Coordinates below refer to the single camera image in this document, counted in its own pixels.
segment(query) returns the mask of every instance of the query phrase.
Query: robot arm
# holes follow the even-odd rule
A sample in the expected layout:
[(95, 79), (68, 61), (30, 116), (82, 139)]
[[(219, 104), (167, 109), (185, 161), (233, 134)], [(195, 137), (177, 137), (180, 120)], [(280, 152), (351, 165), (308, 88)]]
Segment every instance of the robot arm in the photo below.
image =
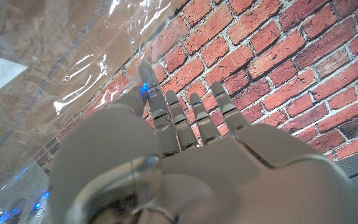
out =
[[(200, 97), (190, 101), (200, 146), (173, 91), (152, 67), (135, 88), (62, 142), (51, 176), (55, 223), (358, 223), (358, 194), (305, 143), (251, 126), (220, 83), (211, 88), (230, 136)], [(149, 102), (155, 131), (141, 118)]]

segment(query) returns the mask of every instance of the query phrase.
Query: robot finger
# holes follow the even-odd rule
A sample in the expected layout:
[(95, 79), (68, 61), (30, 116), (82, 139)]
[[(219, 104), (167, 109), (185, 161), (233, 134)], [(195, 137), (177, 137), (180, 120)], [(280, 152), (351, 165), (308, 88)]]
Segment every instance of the robot finger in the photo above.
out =
[(171, 156), (178, 153), (179, 145), (175, 127), (168, 113), (165, 97), (158, 87), (157, 77), (152, 66), (148, 62), (142, 62), (139, 66), (140, 77), (143, 81), (143, 92), (147, 94), (150, 110), (155, 126), (155, 133), (160, 142), (162, 156)]
[(191, 129), (189, 122), (181, 108), (178, 97), (174, 91), (168, 90), (166, 92), (168, 106), (173, 118), (173, 124), (177, 131), (180, 149), (183, 151), (189, 147), (198, 147), (198, 142), (193, 130)]
[(236, 136), (236, 131), (250, 126), (248, 120), (242, 115), (240, 110), (234, 105), (230, 96), (219, 82), (214, 82), (211, 86), (215, 100), (223, 114), (224, 122), (232, 136)]
[(192, 93), (190, 95), (190, 103), (194, 111), (194, 116), (197, 121), (198, 130), (200, 131), (203, 144), (207, 145), (216, 139), (221, 139), (221, 134), (209, 116), (203, 102), (201, 102), (200, 96), (198, 96), (197, 93)]

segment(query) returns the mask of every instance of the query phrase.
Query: red brick wall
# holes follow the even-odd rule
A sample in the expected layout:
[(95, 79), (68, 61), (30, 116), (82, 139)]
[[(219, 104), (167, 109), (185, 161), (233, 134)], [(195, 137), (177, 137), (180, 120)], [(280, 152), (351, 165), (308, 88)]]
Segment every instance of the red brick wall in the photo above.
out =
[[(358, 152), (358, 0), (191, 0), (146, 42), (164, 90), (203, 99), (222, 134), (210, 85), (224, 84), (253, 124), (276, 126), (333, 160)], [(136, 73), (129, 60), (57, 136), (122, 92)], [(149, 111), (144, 117), (149, 121)]]

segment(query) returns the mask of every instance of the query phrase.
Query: gray robotic palm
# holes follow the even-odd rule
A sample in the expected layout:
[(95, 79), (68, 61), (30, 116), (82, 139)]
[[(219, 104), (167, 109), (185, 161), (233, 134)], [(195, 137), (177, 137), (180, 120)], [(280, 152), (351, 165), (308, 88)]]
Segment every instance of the gray robotic palm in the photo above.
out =
[[(203, 146), (152, 67), (144, 82), (62, 142), (51, 176), (55, 223), (358, 223), (358, 194), (324, 156), (265, 124), (251, 126), (212, 85), (230, 136), (191, 95)], [(141, 116), (148, 101), (153, 130)]]

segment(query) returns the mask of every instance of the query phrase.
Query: clear plastic sheet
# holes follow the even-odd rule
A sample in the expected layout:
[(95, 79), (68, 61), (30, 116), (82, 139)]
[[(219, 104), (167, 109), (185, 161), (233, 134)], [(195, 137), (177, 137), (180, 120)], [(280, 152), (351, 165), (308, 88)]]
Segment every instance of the clear plastic sheet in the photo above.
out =
[[(135, 54), (184, 2), (0, 0), (0, 35), (28, 66), (0, 89), (0, 223), (42, 206), (48, 176), (34, 156), (130, 58), (142, 58)], [(139, 83), (133, 64), (100, 104)]]

